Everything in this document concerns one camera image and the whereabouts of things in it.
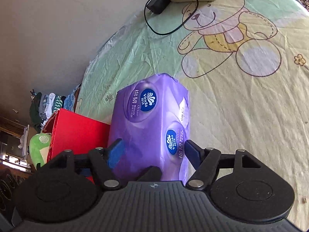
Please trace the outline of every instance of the tissue package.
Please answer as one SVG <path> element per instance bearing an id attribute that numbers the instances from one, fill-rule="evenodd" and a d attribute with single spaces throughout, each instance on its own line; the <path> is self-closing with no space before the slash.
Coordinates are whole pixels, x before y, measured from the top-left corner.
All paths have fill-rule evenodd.
<path id="1" fill-rule="evenodd" d="M 162 170 L 162 181 L 187 178 L 188 90 L 168 74 L 156 74 L 117 93 L 109 145 L 122 138 L 125 150 L 113 169 L 134 180 L 149 166 Z"/>

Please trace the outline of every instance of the teddy bear print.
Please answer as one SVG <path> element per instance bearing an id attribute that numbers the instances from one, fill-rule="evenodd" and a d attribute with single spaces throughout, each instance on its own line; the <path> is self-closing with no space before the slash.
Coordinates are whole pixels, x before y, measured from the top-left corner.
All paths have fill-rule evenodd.
<path id="1" fill-rule="evenodd" d="M 183 21 L 196 3 L 183 8 Z M 200 2 L 194 15 L 184 24 L 191 31 L 179 44 L 183 72 L 198 78 L 222 65 L 234 53 L 239 68 L 245 73 L 266 77 L 280 67 L 281 54 L 269 40 L 277 34 L 276 26 L 260 14 L 248 11 L 245 0 Z M 194 48 L 203 38 L 205 48 Z"/>

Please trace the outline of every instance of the vinda logo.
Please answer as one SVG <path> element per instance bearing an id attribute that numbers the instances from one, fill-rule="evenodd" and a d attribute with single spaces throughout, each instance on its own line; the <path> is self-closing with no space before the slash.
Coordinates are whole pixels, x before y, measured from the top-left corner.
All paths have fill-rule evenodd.
<path id="1" fill-rule="evenodd" d="M 148 112 L 152 110 L 154 106 L 156 105 L 157 96 L 152 89 L 147 88 L 143 90 L 143 92 L 141 93 L 140 100 L 141 100 L 141 105 L 142 105 L 141 110 L 143 112 Z"/>
<path id="2" fill-rule="evenodd" d="M 165 141 L 170 154 L 175 155 L 177 152 L 176 133 L 173 130 L 168 130 Z"/>

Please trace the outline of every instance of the bed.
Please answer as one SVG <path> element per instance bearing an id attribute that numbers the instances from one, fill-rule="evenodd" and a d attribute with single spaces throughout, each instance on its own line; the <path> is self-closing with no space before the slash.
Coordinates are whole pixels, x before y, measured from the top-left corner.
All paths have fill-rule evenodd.
<path id="1" fill-rule="evenodd" d="M 147 14 L 149 24 L 171 31 L 195 6 L 171 3 Z M 118 90 L 170 74 L 189 90 L 190 139 L 222 153 L 246 149 L 268 165 L 295 191 L 288 219 L 307 230 L 308 39 L 309 13 L 294 0 L 200 2 L 168 36 L 138 13 L 89 64 L 76 112 L 110 123 Z"/>

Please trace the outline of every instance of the white wall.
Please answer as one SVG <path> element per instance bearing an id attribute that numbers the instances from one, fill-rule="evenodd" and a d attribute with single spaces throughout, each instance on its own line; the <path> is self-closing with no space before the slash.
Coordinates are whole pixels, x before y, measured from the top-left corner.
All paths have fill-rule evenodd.
<path id="1" fill-rule="evenodd" d="M 0 0 L 0 115 L 26 125 L 31 89 L 70 93 L 101 45 L 146 1 Z"/>

